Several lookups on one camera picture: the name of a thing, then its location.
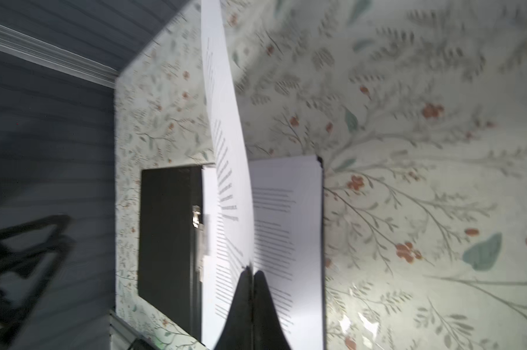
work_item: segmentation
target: paper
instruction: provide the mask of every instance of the paper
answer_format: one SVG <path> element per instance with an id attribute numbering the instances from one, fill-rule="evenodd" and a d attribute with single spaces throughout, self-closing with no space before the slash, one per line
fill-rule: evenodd
<path id="1" fill-rule="evenodd" d="M 253 262 L 253 208 L 244 137 L 234 95 L 219 0 L 201 2 L 205 96 L 217 163 L 219 206 L 233 285 Z"/>
<path id="2" fill-rule="evenodd" d="M 277 317 L 292 350 L 323 348 L 322 169 L 316 157 L 249 163 L 254 205 L 254 271 L 265 273 Z M 215 168 L 204 168 L 202 342 L 209 349 L 224 327 L 234 290 L 217 204 Z"/>
<path id="3" fill-rule="evenodd" d="M 323 348 L 322 168 L 316 157 L 250 162 L 254 271 L 265 273 L 292 350 Z"/>
<path id="4" fill-rule="evenodd" d="M 204 166 L 202 175 L 208 255 L 203 263 L 201 339 L 207 348 L 213 349 L 225 326 L 236 287 L 231 282 L 223 218 L 217 197 L 217 170 Z"/>

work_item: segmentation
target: white trim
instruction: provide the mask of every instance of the white trim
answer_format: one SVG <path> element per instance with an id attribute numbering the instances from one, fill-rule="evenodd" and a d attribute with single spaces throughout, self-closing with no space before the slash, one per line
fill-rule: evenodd
<path id="1" fill-rule="evenodd" d="M 118 72 L 0 24 L 0 51 L 93 83 L 115 87 Z"/>

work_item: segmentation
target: open book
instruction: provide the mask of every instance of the open book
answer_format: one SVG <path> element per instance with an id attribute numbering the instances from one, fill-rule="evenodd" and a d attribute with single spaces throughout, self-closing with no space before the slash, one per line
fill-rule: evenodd
<path id="1" fill-rule="evenodd" d="M 209 237 L 201 341 L 225 324 L 242 270 L 262 270 L 293 350 L 323 348 L 322 167 L 316 156 L 248 163 L 219 0 L 201 2 L 205 95 L 216 166 L 203 170 Z"/>

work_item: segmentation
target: ceiling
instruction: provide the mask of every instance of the ceiling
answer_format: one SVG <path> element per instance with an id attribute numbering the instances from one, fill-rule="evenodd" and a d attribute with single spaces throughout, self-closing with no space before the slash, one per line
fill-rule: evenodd
<path id="1" fill-rule="evenodd" d="M 0 0 L 0 24 L 117 71 L 187 0 Z"/>

